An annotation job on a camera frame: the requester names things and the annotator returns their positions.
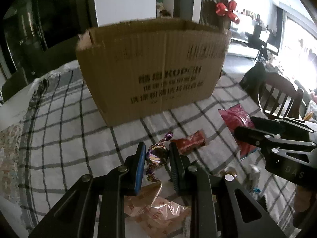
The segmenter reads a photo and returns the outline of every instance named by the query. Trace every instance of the red snack packet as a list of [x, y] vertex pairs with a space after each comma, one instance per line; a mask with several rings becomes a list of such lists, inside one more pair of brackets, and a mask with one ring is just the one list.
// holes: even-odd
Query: red snack packet
[[[230, 132], [234, 136], [234, 130], [238, 126], [245, 126], [254, 128], [254, 124], [250, 119], [248, 113], [241, 107], [240, 104], [237, 104], [228, 109], [219, 109], [222, 119], [228, 126]], [[257, 150], [257, 147], [250, 145], [248, 143], [239, 141], [235, 139], [239, 148], [240, 148], [240, 159], [244, 159], [247, 155]]]
[[185, 139], [178, 139], [172, 141], [176, 143], [178, 151], [181, 155], [188, 155], [193, 151], [193, 149], [197, 149], [201, 146], [204, 146], [205, 139], [205, 133], [202, 130], [199, 130]]

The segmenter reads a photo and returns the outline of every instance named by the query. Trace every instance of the pink snack package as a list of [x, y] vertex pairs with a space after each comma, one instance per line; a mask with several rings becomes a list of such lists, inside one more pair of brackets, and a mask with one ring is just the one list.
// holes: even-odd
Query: pink snack package
[[[234, 130], [238, 126], [245, 126], [254, 128], [254, 124], [250, 119], [250, 116], [247, 112], [242, 108], [240, 104], [232, 106], [228, 109], [219, 109], [222, 119], [228, 126], [230, 132], [234, 136]], [[247, 155], [255, 152], [258, 148], [256, 146], [250, 145], [248, 143], [239, 141], [236, 139], [236, 142], [240, 148], [240, 159], [244, 159]]]

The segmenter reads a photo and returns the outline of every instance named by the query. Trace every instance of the tablecloth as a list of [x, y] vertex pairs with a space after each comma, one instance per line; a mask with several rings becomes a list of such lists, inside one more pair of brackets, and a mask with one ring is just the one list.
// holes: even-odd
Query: tablecloth
[[[259, 151], [244, 160], [218, 109], [240, 103], [249, 115], [262, 116], [259, 107], [240, 88], [233, 75], [223, 72], [211, 97], [160, 114], [116, 127], [103, 121], [80, 69], [44, 80], [33, 95], [24, 118], [19, 146], [18, 167], [22, 219], [31, 231], [63, 194], [84, 174], [102, 176], [124, 163], [135, 153], [140, 141], [148, 148], [172, 130], [174, 138], [186, 137], [202, 129], [207, 145], [189, 155], [211, 174], [226, 166], [237, 171], [245, 185], [250, 164], [261, 169], [258, 188], [267, 198], [272, 219], [287, 236], [296, 233], [292, 226], [295, 185], [264, 169]], [[160, 168], [156, 176], [166, 189], [164, 197], [186, 203], [170, 184], [170, 166]], [[126, 222], [126, 237], [147, 237], [142, 230]], [[186, 237], [186, 223], [169, 237]]]

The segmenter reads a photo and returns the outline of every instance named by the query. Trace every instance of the cardboard box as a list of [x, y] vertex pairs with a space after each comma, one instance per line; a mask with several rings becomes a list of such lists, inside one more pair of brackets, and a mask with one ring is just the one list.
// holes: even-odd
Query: cardboard box
[[105, 122], [122, 124], [211, 96], [229, 31], [180, 19], [92, 28], [77, 59]]

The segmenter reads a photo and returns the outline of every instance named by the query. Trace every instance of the screw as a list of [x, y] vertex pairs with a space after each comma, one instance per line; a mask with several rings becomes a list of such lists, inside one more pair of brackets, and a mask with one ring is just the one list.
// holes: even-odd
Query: screw
[[90, 176], [90, 175], [83, 175], [83, 176], [81, 177], [81, 180], [82, 180], [83, 182], [88, 182], [88, 181], [91, 180], [91, 176]]
[[233, 181], [234, 180], [234, 177], [232, 175], [225, 175], [224, 178], [227, 180], [227, 181]]
[[118, 167], [119, 172], [125, 172], [126, 170], [128, 170], [128, 168], [126, 166], [119, 166]]
[[198, 169], [197, 169], [197, 167], [196, 166], [188, 166], [188, 171], [190, 171], [190, 172], [196, 172]]

